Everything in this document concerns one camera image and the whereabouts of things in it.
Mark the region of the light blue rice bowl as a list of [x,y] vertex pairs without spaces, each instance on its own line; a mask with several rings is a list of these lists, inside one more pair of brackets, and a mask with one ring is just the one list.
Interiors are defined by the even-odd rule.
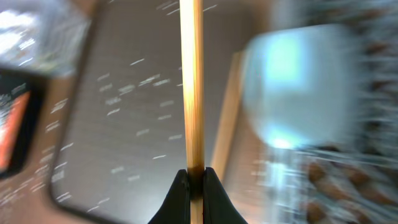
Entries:
[[357,73],[349,32],[336,24],[278,30],[250,41],[243,104],[268,146],[296,149],[346,141]]

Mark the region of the wooden chopstick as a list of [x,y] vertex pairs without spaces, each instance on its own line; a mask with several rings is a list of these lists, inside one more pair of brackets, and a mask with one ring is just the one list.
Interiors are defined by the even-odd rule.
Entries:
[[202,0],[180,0],[180,33],[185,145],[191,187],[190,222],[203,223],[205,145]]
[[232,57],[213,148],[211,167],[215,170],[221,182],[225,177],[241,104],[242,57],[243,52],[236,52]]

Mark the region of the orange carrot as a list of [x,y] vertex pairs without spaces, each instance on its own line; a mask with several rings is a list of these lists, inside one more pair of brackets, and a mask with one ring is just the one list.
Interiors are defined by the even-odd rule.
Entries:
[[11,165],[29,98],[29,92],[23,93],[1,108],[1,172],[7,170]]

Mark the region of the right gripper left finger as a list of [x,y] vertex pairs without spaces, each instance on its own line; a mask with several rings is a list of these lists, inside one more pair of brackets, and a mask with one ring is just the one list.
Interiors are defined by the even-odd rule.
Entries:
[[190,224],[190,184],[185,169],[177,172],[161,207],[149,224]]

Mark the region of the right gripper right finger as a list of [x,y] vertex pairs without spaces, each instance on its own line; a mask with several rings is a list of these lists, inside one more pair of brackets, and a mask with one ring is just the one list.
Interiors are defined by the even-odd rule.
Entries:
[[211,167],[205,169],[203,176],[203,221],[204,224],[247,224]]

